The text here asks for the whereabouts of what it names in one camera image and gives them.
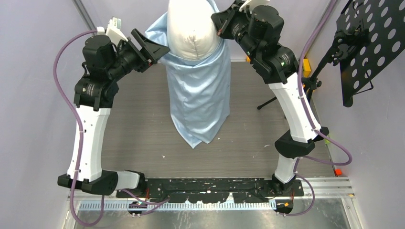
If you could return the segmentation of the white pillow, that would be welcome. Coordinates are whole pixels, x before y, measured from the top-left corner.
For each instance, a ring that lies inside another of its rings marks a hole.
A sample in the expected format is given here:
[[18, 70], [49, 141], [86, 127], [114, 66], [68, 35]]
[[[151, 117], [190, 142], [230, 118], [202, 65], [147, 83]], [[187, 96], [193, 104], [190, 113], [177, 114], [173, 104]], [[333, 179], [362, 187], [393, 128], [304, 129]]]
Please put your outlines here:
[[220, 43], [211, 19], [217, 11], [212, 0], [170, 0], [167, 39], [171, 52], [188, 61], [210, 56]]

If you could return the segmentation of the light blue pillowcase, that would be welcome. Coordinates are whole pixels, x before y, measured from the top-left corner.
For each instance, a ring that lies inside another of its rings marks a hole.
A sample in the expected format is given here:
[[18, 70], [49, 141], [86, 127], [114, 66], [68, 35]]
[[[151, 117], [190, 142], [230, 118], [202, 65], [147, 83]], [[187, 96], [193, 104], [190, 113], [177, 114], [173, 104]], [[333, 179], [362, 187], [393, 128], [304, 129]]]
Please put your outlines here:
[[[167, 11], [146, 36], [169, 47]], [[210, 143], [230, 114], [231, 56], [227, 42], [219, 39], [217, 49], [203, 60], [182, 59], [171, 49], [160, 59], [167, 73], [171, 119], [191, 148]]]

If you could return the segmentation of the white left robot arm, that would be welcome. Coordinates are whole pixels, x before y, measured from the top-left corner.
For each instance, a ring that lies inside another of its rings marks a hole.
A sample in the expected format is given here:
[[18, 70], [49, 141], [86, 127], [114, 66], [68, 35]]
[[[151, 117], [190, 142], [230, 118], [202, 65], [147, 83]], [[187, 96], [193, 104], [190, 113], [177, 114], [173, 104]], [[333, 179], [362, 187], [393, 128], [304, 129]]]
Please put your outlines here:
[[169, 52], [169, 47], [148, 39], [137, 29], [126, 37], [121, 19], [116, 17], [106, 27], [91, 32], [82, 50], [84, 74], [69, 104], [77, 123], [74, 152], [67, 172], [58, 177], [59, 186], [101, 196], [122, 189], [136, 198], [146, 193], [143, 173], [101, 167], [104, 133], [119, 90], [118, 81], [132, 71], [146, 71]]

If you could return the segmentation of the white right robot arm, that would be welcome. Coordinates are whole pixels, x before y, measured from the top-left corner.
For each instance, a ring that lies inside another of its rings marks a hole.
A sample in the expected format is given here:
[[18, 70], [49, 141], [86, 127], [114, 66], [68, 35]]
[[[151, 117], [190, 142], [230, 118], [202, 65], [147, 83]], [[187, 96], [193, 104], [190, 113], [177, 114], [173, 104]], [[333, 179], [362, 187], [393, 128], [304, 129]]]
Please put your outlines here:
[[250, 59], [250, 64], [274, 93], [287, 119], [289, 130], [276, 142], [279, 152], [277, 168], [272, 175], [273, 191], [286, 195], [296, 178], [298, 159], [308, 155], [315, 142], [328, 134], [309, 107], [298, 75], [298, 61], [293, 51], [279, 43], [284, 20], [269, 5], [242, 9], [243, 1], [211, 15], [222, 39], [234, 40]]

